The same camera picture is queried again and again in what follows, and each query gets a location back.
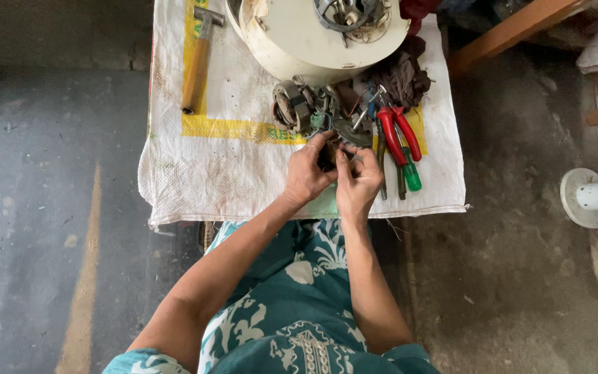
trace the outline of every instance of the teal patterned dress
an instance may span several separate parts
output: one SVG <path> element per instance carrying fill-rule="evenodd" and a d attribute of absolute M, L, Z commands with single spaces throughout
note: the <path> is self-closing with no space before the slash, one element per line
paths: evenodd
<path fill-rule="evenodd" d="M 224 223 L 205 256 L 240 226 Z M 283 226 L 207 326 L 198 374 L 438 374 L 418 344 L 368 353 L 352 315 L 344 244 L 339 220 Z M 104 373 L 188 371 L 156 349 L 136 349 Z"/>

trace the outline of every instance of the hand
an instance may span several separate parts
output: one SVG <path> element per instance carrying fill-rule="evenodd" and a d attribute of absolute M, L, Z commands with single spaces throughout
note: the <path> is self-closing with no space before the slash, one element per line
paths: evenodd
<path fill-rule="evenodd" d="M 321 132 L 290 156 L 290 170 L 283 195 L 304 206 L 336 180 L 337 170 L 325 173 L 318 167 L 320 150 L 334 136 L 335 131 Z"/>
<path fill-rule="evenodd" d="M 336 204 L 344 223 L 366 225 L 368 212 L 378 195 L 384 175 L 372 149 L 359 149 L 356 153 L 363 158 L 362 162 L 350 162 L 341 150 L 336 153 Z"/>

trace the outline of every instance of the dirt stain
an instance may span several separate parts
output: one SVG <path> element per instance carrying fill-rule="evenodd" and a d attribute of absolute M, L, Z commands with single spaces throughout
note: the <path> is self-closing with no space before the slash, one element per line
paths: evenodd
<path fill-rule="evenodd" d="M 66 242 L 64 242 L 64 248 L 73 248 L 77 245 L 78 245 L 78 237 L 75 236 L 74 234 L 69 235 L 69 237 L 66 239 Z"/>

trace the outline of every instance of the hammer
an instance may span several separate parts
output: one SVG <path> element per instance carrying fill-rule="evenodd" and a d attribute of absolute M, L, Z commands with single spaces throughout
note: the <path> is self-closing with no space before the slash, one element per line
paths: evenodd
<path fill-rule="evenodd" d="M 202 94 L 202 88 L 207 78 L 209 63 L 209 44 L 211 42 L 211 25 L 223 27 L 225 16 L 201 7 L 193 7 L 193 17 L 202 20 L 200 36 L 195 41 L 191 66 L 188 68 L 186 86 L 181 98 L 181 111 L 185 115 L 192 115 Z"/>

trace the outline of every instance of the concrete floor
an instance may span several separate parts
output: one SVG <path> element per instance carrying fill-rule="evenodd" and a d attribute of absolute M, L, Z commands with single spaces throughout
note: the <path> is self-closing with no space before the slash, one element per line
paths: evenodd
<path fill-rule="evenodd" d="M 0 64 L 149 71 L 152 0 L 0 1 Z"/>
<path fill-rule="evenodd" d="M 0 373 L 53 372 L 69 326 L 90 332 L 79 359 L 100 373 L 201 256 L 198 224 L 147 226 L 137 160 L 148 87 L 146 72 L 0 68 Z M 95 284 L 79 282 L 86 253 Z M 73 303 L 79 294 L 93 304 Z"/>
<path fill-rule="evenodd" d="M 378 246 L 389 274 L 414 272 L 396 279 L 416 285 L 406 308 L 443 373 L 598 373 L 598 231 L 570 221 L 559 191 L 568 170 L 598 171 L 574 61 L 518 46 L 454 81 L 471 208 L 392 220 L 405 255 Z"/>

